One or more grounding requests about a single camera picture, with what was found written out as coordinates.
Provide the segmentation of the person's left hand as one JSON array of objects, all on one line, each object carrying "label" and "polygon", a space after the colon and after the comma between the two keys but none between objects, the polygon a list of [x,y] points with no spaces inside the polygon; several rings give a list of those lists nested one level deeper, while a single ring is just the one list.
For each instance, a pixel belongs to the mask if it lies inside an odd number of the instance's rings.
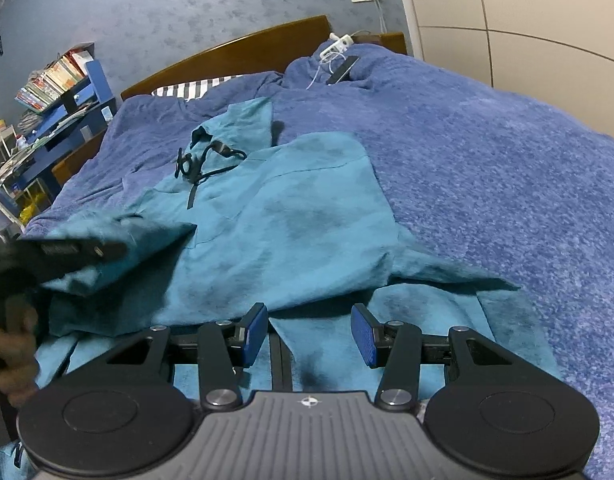
[{"label": "person's left hand", "polygon": [[39,365],[36,353],[38,315],[24,296],[4,303],[7,328],[0,328],[0,392],[14,408],[20,408],[38,391]]}]

